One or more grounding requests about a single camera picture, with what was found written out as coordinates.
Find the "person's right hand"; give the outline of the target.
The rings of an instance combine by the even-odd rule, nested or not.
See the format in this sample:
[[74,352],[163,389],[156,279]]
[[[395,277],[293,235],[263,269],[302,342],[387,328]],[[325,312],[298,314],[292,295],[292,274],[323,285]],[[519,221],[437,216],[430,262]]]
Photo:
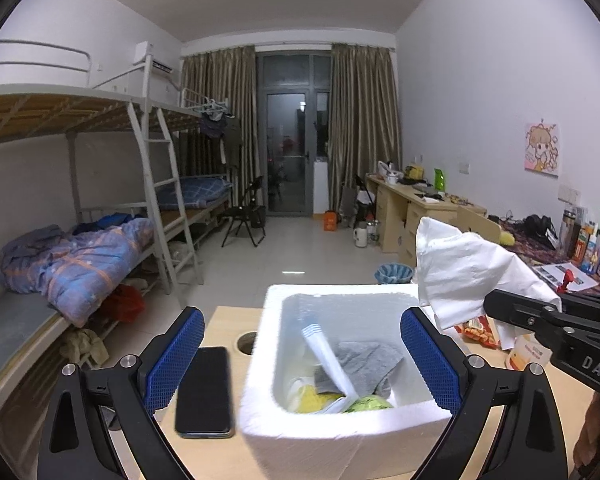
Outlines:
[[570,479],[600,479],[600,393],[593,394],[573,449]]

